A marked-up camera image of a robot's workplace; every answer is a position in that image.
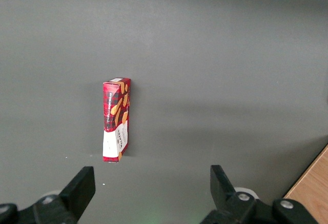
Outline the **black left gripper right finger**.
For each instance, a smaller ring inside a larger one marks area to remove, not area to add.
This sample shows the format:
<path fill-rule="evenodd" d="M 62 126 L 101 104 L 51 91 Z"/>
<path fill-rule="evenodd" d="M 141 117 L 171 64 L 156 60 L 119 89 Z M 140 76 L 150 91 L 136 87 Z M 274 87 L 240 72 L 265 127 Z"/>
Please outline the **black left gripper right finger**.
<path fill-rule="evenodd" d="M 210 190 L 216 206 L 202 223 L 317 223 L 299 202 L 280 198 L 267 205 L 246 191 L 232 186 L 223 168 L 210 168 Z"/>

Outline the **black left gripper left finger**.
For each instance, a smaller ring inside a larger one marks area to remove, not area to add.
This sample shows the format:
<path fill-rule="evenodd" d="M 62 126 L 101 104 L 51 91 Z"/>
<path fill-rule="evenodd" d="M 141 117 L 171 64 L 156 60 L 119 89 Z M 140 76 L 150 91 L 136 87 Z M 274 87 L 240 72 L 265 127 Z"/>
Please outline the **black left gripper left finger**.
<path fill-rule="evenodd" d="M 95 191 L 94 168 L 83 167 L 59 194 L 48 194 L 23 210 L 1 204 L 1 223 L 78 223 Z"/>

